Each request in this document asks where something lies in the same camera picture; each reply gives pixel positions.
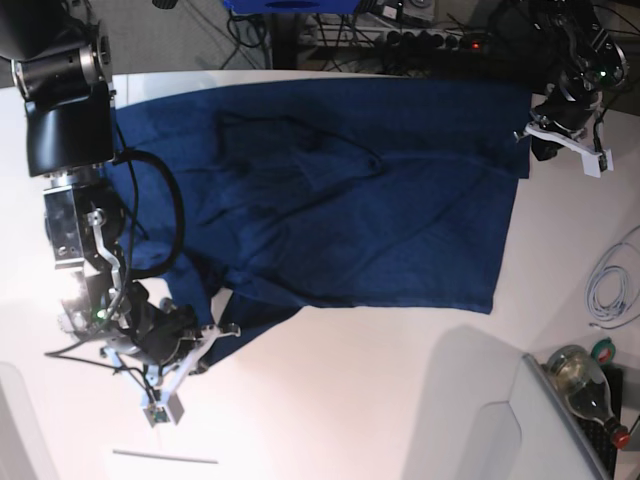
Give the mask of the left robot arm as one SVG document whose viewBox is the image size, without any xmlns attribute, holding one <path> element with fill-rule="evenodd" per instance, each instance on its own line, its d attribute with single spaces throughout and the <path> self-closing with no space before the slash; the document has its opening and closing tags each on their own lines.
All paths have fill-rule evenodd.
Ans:
<svg viewBox="0 0 640 480">
<path fill-rule="evenodd" d="M 528 9 L 534 29 L 561 66 L 547 86 L 545 101 L 530 110 L 529 122 L 514 133 L 515 140 L 528 138 L 539 161 L 554 158 L 562 148 L 570 150 L 598 176 L 613 167 L 599 133 L 602 96 L 626 82 L 625 55 L 590 1 L 530 1 Z"/>
</svg>

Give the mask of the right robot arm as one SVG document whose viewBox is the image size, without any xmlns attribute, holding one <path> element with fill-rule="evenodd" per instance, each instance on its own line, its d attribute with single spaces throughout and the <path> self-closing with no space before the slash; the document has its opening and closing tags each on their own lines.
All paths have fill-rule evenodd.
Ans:
<svg viewBox="0 0 640 480">
<path fill-rule="evenodd" d="M 104 341 L 137 359 L 145 372 L 200 368 L 208 333 L 190 307 L 148 299 L 143 280 L 166 273 L 184 243 L 184 204 L 177 181 L 157 156 L 128 147 L 115 120 L 109 40 L 92 18 L 61 1 L 5 1 L 1 55 L 9 61 L 27 120 L 29 174 L 46 177 L 45 228 L 61 288 L 64 328 L 78 344 Z M 138 268 L 136 207 L 126 207 L 106 165 L 142 162 L 164 179 L 175 234 L 168 255 Z"/>
</svg>

